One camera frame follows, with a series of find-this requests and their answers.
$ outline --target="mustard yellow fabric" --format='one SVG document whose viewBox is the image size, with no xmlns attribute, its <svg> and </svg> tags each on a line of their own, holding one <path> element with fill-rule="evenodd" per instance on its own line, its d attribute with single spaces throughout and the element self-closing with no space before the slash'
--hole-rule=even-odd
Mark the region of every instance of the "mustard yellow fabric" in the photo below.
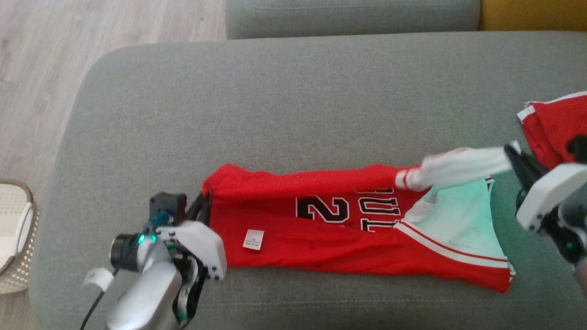
<svg viewBox="0 0 587 330">
<path fill-rule="evenodd" d="M 587 0 L 481 0 L 480 29 L 587 31 Z"/>
</svg>

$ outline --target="woven basket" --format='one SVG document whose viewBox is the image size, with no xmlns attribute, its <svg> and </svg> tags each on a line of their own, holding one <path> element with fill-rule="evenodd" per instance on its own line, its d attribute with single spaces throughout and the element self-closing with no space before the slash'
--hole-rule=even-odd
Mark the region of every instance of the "woven basket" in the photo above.
<svg viewBox="0 0 587 330">
<path fill-rule="evenodd" d="M 27 289 L 38 221 L 29 187 L 0 179 L 0 294 Z"/>
</svg>

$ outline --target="care label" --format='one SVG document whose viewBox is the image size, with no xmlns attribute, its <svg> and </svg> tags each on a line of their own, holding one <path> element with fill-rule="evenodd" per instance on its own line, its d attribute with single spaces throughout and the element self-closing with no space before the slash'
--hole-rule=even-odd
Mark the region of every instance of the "care label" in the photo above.
<svg viewBox="0 0 587 330">
<path fill-rule="evenodd" d="M 245 236 L 245 241 L 242 243 L 242 247 L 259 251 L 261 249 L 261 243 L 263 242 L 264 233 L 265 232 L 262 230 L 247 230 L 247 236 Z"/>
</svg>

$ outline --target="gray cushion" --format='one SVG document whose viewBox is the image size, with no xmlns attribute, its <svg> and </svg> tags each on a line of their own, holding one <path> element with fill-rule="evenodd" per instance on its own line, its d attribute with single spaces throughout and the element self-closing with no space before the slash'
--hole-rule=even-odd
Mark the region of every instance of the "gray cushion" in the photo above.
<svg viewBox="0 0 587 330">
<path fill-rule="evenodd" d="M 587 34 L 462 32 L 261 39 L 124 48 L 80 88 L 33 260 L 31 301 L 50 329 L 79 326 L 113 237 L 161 190 L 191 198 L 218 166 L 277 173 L 415 164 L 458 146 L 524 141 L 528 100 L 587 89 Z M 506 294 L 432 277 L 230 269 L 204 287 L 191 329 L 583 328 L 571 269 L 514 218 L 497 176 L 495 231 L 518 272 Z M 121 272 L 91 321 L 135 279 Z"/>
<path fill-rule="evenodd" d="M 479 0 L 227 0 L 228 39 L 474 31 Z"/>
</svg>

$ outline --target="wooden floor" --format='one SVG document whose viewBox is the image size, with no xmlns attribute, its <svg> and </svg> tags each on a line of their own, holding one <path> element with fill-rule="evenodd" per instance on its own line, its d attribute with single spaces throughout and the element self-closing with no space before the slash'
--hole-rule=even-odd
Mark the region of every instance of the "wooden floor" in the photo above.
<svg viewBox="0 0 587 330">
<path fill-rule="evenodd" d="M 42 208 L 76 92 L 104 54 L 224 39 L 224 0 L 0 0 L 0 177 Z M 39 329 L 25 292 L 0 296 L 0 328 Z"/>
</svg>

